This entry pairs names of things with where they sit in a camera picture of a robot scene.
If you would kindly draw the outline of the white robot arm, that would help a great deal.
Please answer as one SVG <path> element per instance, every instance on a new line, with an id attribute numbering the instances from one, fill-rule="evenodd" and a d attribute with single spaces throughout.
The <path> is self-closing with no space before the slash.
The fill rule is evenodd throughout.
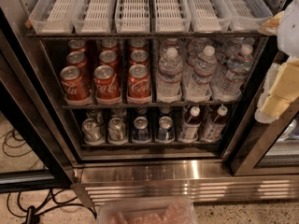
<path id="1" fill-rule="evenodd" d="M 278 50 L 289 56 L 283 64 L 271 64 L 257 103 L 255 119 L 269 124 L 299 97 L 299 0 L 292 0 L 285 10 L 264 22 L 258 32 L 275 35 Z"/>

